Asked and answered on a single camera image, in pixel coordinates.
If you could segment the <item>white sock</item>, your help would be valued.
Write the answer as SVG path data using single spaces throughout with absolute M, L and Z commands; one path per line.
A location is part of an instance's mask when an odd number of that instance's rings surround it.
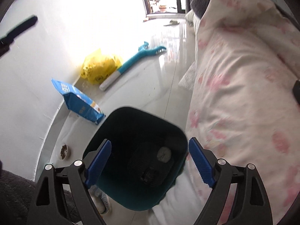
M 160 162 L 167 163 L 171 158 L 171 150 L 167 147 L 161 147 L 157 153 L 157 159 Z

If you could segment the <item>dark green trash bin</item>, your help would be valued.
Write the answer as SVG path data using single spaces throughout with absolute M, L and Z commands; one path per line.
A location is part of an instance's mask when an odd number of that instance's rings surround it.
M 95 185 L 130 210 L 159 204 L 183 169 L 188 152 L 184 132 L 147 112 L 121 107 L 105 119 L 83 155 L 105 139 L 111 142 L 111 154 Z M 167 163 L 157 159 L 161 147 L 171 150 Z

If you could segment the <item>grey fluffy slipper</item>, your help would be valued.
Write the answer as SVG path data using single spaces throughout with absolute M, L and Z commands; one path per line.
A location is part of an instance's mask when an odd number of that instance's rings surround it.
M 111 204 L 107 194 L 100 190 L 100 188 L 98 188 L 96 185 L 93 185 L 88 192 L 98 212 L 101 215 L 109 213 L 111 210 Z

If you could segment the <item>small pet food bowl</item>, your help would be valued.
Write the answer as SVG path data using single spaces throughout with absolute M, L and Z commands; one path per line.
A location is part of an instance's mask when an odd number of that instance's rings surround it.
M 67 160 L 71 154 L 70 148 L 67 144 L 63 144 L 61 146 L 61 150 L 59 151 L 59 157 L 61 160 Z

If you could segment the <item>yellow plastic bag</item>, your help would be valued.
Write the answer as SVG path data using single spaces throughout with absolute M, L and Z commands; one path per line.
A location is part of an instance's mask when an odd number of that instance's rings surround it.
M 115 54 L 103 54 L 98 49 L 88 55 L 80 71 L 80 77 L 91 84 L 102 84 L 113 72 L 122 66 L 123 59 Z

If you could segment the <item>blue pet food bag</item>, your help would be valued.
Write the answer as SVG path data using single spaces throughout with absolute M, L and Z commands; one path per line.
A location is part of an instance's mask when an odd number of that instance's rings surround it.
M 104 118 L 98 104 L 81 92 L 74 85 L 52 79 L 54 88 L 63 96 L 64 102 L 70 111 L 98 125 Z

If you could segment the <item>pink patterned white duvet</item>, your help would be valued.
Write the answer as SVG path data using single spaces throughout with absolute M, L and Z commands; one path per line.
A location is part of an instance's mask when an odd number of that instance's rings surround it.
M 299 194 L 299 27 L 271 0 L 210 0 L 193 19 L 186 135 L 232 165 L 254 164 L 278 224 Z

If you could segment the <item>teal dinosaur grabber toy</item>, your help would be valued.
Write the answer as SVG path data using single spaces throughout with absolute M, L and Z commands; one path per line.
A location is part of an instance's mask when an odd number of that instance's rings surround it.
M 144 42 L 143 45 L 141 45 L 138 48 L 138 52 L 132 56 L 130 59 L 128 59 L 125 63 L 122 64 L 120 68 L 115 70 L 111 75 L 108 76 L 107 79 L 105 79 L 99 86 L 99 89 L 101 91 L 105 91 L 114 81 L 116 81 L 119 76 L 121 76 L 123 73 L 125 73 L 128 69 L 130 69 L 135 63 L 139 62 L 145 57 L 149 56 L 155 56 L 160 54 L 161 52 L 166 51 L 167 48 L 165 46 L 157 46 L 154 48 L 149 48 L 149 43 Z

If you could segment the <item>beige slipper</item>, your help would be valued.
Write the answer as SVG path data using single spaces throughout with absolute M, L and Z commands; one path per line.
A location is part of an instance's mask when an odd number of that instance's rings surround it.
M 170 20 L 168 24 L 165 24 L 164 26 L 177 26 L 179 25 L 179 22 L 177 20 Z

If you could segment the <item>dark grey blanket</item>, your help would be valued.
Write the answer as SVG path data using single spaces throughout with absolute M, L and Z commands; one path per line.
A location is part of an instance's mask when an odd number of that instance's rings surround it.
M 210 0 L 192 0 L 190 3 L 191 9 L 194 11 L 196 16 L 201 19 L 205 14 Z

